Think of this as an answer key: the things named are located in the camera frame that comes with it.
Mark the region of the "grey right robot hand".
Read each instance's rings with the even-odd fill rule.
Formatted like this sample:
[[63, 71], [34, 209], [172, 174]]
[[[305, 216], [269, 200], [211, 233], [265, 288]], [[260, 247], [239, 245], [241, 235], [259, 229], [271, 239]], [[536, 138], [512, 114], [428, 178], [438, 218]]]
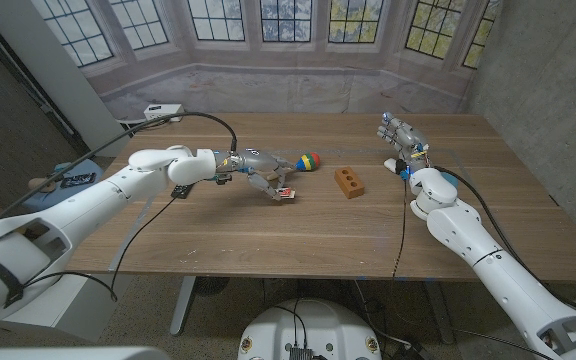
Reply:
[[431, 166], [426, 137], [392, 113], [385, 112], [382, 115], [382, 126], [378, 127], [377, 136], [391, 144], [399, 154], [394, 172], [403, 180], [408, 180], [414, 172]]

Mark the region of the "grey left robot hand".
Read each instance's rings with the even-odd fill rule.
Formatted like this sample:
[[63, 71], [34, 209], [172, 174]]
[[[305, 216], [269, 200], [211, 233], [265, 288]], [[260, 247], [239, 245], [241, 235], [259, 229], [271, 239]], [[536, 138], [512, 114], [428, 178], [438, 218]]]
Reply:
[[[214, 150], [216, 173], [213, 180], [218, 185], [224, 185], [232, 180], [233, 172], [247, 174], [249, 184], [264, 191], [274, 200], [281, 200], [280, 190], [284, 188], [285, 168], [296, 170], [296, 165], [285, 158], [270, 153], [246, 148], [241, 151]], [[274, 172], [278, 176], [277, 187], [272, 187], [262, 173]]]

